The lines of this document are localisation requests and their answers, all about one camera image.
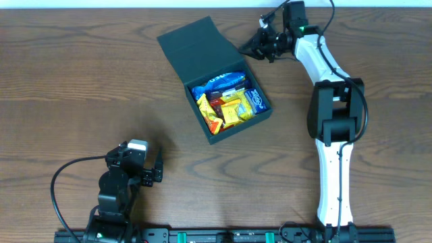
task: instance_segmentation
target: wooden table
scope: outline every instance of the wooden table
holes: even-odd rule
[[[270,119],[210,146],[156,37],[211,16],[236,46],[269,9],[0,11],[0,238],[52,242],[61,224],[54,172],[138,138],[164,147],[163,183],[143,188],[135,220],[185,227],[313,223],[319,160],[306,129],[312,84],[299,62],[246,58]],[[323,26],[331,10],[308,8]],[[326,33],[345,71],[366,84],[369,129],[351,159],[357,225],[391,225],[398,242],[432,242],[432,12],[338,8]],[[83,228],[105,162],[58,178],[59,207]]]

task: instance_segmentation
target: yellow candy wrapper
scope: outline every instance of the yellow candy wrapper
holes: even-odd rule
[[[240,103],[241,100],[237,99],[221,105],[223,118],[225,120],[225,125],[223,125],[224,128],[242,123],[242,120],[238,118],[237,114]]]
[[[221,129],[223,120],[221,118],[218,118],[213,108],[211,108],[210,103],[207,100],[206,94],[203,94],[201,98],[199,98],[199,100],[196,102],[196,104],[198,105],[201,111],[201,115],[207,123],[210,132],[213,135],[218,134],[219,130]]]
[[[234,103],[232,103],[234,101],[238,104],[234,108],[236,109],[236,114],[240,120],[240,122],[235,123],[235,125],[238,125],[254,117],[252,106],[250,105],[248,99],[246,98],[246,95],[244,95],[244,90],[235,92],[234,94],[225,97],[218,98],[217,100],[212,101],[212,104],[219,103],[221,104],[221,107],[223,106],[227,107],[229,105],[234,105]],[[223,117],[225,119],[224,128],[226,128],[228,127],[228,122],[226,121],[225,114],[223,114]]]

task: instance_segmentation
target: open box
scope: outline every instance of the open box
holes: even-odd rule
[[[159,36],[157,40],[168,61],[183,82],[186,98],[210,144],[219,142],[270,117],[273,111],[270,103],[243,56],[237,52],[233,44],[219,33],[210,17]],[[252,87],[261,96],[267,110],[242,124],[212,135],[196,105],[191,90],[218,75],[237,71],[245,72]]]

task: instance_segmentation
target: black cable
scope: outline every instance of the black cable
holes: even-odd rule
[[[73,161],[70,161],[69,163],[64,164],[63,166],[61,166],[54,174],[53,179],[51,180],[51,200],[53,201],[53,206],[54,206],[54,210],[55,213],[57,214],[60,223],[64,226],[65,230],[70,234],[70,236],[74,239],[75,242],[80,243],[80,240],[76,237],[76,235],[72,232],[72,230],[69,228],[69,226],[67,225],[67,223],[65,222],[65,219],[63,218],[63,216],[61,216],[60,210],[59,210],[59,206],[57,205],[57,201],[55,200],[55,195],[54,195],[54,183],[55,183],[55,179],[57,178],[57,176],[60,174],[60,172],[66,168],[67,166],[80,162],[80,161],[88,161],[88,160],[93,160],[93,159],[103,159],[106,156],[95,156],[95,157],[87,157],[87,158],[81,158],[81,159],[75,159]]]
[[[312,242],[312,239],[310,239],[309,236],[304,232],[302,226],[300,226],[298,223],[296,223],[296,222],[294,222],[294,221],[287,221],[287,222],[283,223],[283,225],[281,225],[281,227],[279,227],[279,231],[278,231],[278,232],[279,232],[279,235],[282,237],[283,240],[285,240],[285,241],[288,242],[288,243],[294,243],[293,241],[287,239],[287,238],[286,238],[286,237],[281,233],[282,228],[283,228],[285,225],[287,225],[287,224],[294,224],[294,225],[296,225],[297,227],[300,228],[300,231],[304,234],[304,236],[306,236],[306,238],[308,238],[307,240],[302,240],[302,242],[306,242],[306,241],[308,241],[308,240],[310,240],[310,241]]]
[[[339,149],[339,153],[338,153],[338,155],[339,155],[339,197],[337,198],[337,200],[339,201],[339,216],[337,219],[337,233],[336,234],[337,234],[337,236],[339,236],[341,216],[342,216],[342,150],[344,149],[344,147],[346,145],[355,143],[363,137],[363,134],[365,134],[366,128],[367,128],[367,123],[368,123],[368,119],[369,119],[369,110],[367,108],[367,102],[366,102],[365,96],[363,95],[363,92],[361,91],[361,89],[351,80],[351,78],[345,77],[336,71],[336,69],[330,64],[329,60],[324,55],[324,52],[321,48],[321,43],[320,43],[321,37],[324,35],[324,32],[329,27],[331,21],[333,20],[334,15],[335,15],[335,4],[334,4],[333,0],[330,0],[330,3],[331,3],[331,8],[332,8],[331,17],[330,17],[330,20],[328,21],[328,23],[325,25],[323,31],[318,35],[318,50],[319,50],[321,56],[323,57],[325,63],[331,69],[331,71],[336,76],[343,79],[345,81],[345,83],[349,84],[358,93],[358,95],[360,96],[360,99],[362,100],[363,109],[364,109],[364,121],[363,121],[363,126],[362,126],[361,131],[358,133],[357,137],[355,137],[353,140],[349,140],[346,143],[344,143],[343,145],[341,145],[341,147]]]

